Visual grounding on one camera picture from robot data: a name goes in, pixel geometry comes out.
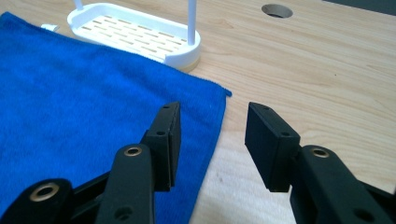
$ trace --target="slotted tray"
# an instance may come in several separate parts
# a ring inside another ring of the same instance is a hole
[[[141,54],[185,72],[199,61],[201,38],[193,30],[191,41],[184,24],[107,3],[77,8],[67,21],[84,40]]]

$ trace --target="wooden table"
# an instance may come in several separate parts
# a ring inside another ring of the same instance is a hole
[[[94,3],[84,0],[84,5]],[[108,0],[187,23],[187,0]],[[287,19],[264,4],[293,11]],[[72,0],[2,0],[0,13],[67,23]],[[191,74],[233,92],[191,223],[293,223],[289,194],[269,193],[244,146],[248,102],[271,106],[302,137],[336,152],[364,182],[396,184],[396,17],[319,0],[199,0],[202,55]]]

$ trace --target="white pole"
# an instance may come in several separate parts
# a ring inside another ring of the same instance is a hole
[[[77,10],[78,10],[78,11],[81,11],[81,10],[83,9],[83,6],[82,6],[82,4],[81,4],[81,1],[80,1],[80,0],[74,0],[74,2],[75,2],[75,5],[76,5]]]
[[[197,14],[197,0],[189,0],[189,24],[187,33],[187,43],[195,44],[195,20]]]

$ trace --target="blue microfiber cloth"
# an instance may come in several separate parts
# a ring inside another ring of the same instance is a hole
[[[156,193],[158,223],[188,223],[231,93],[117,49],[0,18],[0,216],[47,178],[73,187],[110,170],[162,105],[180,101],[176,186]]]

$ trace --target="white plastic tray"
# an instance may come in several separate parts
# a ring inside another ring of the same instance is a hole
[[[67,17],[73,33],[90,42],[137,53],[189,72],[199,62],[201,37],[188,26],[107,3],[78,7]]]

